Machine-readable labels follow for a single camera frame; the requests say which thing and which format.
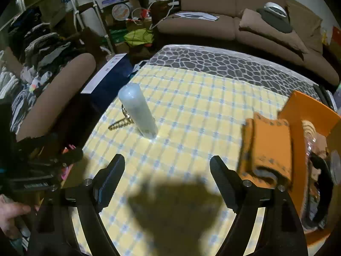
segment stack of papers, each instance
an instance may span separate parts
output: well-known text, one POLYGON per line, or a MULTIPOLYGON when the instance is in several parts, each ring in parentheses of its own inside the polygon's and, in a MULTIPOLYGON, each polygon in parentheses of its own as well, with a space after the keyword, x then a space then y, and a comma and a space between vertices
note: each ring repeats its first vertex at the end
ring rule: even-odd
POLYGON ((201 20, 208 20, 208 21, 216 21, 219 17, 213 16, 208 13, 204 12, 179 12, 175 15, 183 17, 183 18, 193 18, 193 19, 201 19, 201 20))

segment frosted glass cylinder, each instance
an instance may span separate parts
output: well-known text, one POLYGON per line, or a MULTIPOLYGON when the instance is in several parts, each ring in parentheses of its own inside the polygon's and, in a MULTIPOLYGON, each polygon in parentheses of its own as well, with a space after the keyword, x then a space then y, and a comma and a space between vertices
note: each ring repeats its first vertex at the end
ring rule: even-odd
POLYGON ((146 138, 157 136, 155 119, 147 105, 146 99, 137 83, 129 83, 118 92, 118 98, 130 115, 137 128, 146 138))

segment couch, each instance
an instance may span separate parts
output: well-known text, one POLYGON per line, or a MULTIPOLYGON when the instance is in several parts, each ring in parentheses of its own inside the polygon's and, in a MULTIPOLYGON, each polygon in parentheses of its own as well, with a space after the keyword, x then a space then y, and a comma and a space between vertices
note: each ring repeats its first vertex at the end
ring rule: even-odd
POLYGON ((340 83, 341 71, 323 57, 321 19, 294 0, 180 0, 183 12, 207 12, 219 16, 217 21, 178 18, 170 15, 157 26, 159 45, 169 43, 199 44, 229 48, 277 62, 312 79, 328 89, 340 83), (254 32, 240 30, 244 10, 256 11, 274 2, 288 12, 293 29, 308 53, 300 53, 254 32))

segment round container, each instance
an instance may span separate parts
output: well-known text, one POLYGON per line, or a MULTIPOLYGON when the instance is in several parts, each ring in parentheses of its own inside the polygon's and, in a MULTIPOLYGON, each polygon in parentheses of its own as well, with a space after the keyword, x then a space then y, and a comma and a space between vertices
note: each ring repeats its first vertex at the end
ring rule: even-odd
POLYGON ((113 18, 117 21, 124 21, 129 17, 130 9, 126 4, 117 4, 111 10, 113 18))

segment orange towel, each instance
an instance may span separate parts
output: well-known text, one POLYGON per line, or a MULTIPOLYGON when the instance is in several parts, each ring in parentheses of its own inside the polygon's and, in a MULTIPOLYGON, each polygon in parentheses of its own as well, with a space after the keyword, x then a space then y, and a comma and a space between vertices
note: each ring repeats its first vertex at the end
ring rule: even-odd
POLYGON ((261 178, 257 178, 252 172, 251 167, 251 148, 253 138, 253 119, 246 119, 246 123, 243 126, 243 146, 240 153, 238 174, 242 180, 250 180, 256 186, 261 188, 273 188, 271 184, 267 183, 261 178))
POLYGON ((292 159, 289 123, 254 113, 252 171, 277 184, 280 177, 291 181, 292 159))
POLYGON ((246 119, 238 174, 256 186, 275 188, 291 181, 291 142, 289 123, 270 120, 258 113, 246 119))

